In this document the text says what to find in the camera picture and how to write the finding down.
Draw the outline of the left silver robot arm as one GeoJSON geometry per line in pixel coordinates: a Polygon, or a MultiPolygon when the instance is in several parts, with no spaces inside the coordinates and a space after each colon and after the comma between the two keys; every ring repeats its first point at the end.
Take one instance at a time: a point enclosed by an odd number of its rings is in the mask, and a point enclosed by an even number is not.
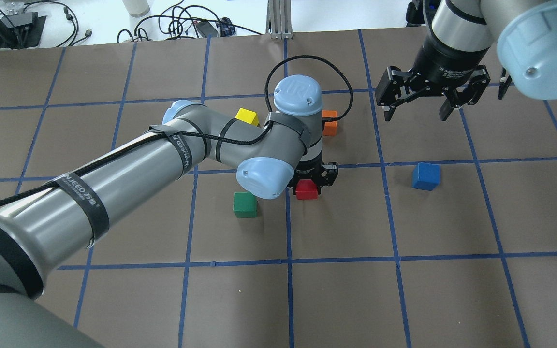
{"type": "Polygon", "coordinates": [[[282,79],[262,127],[202,103],[176,101],[160,125],[41,187],[0,200],[0,348],[99,344],[35,300],[49,274],[205,159],[236,170],[239,185],[274,200],[300,174],[332,185],[322,163],[322,89],[305,75],[282,79]]]}

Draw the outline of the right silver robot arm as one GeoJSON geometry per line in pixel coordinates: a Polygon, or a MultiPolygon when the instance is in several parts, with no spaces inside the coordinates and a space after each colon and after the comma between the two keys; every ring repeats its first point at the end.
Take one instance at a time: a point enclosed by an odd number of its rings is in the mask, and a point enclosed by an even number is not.
{"type": "Polygon", "coordinates": [[[428,32],[412,68],[389,66],[377,85],[385,121],[420,97],[446,98],[442,121],[475,105],[491,82],[481,62],[492,44],[502,66],[499,99],[515,85],[529,98],[557,100],[557,0],[413,0],[405,19],[428,32]]]}

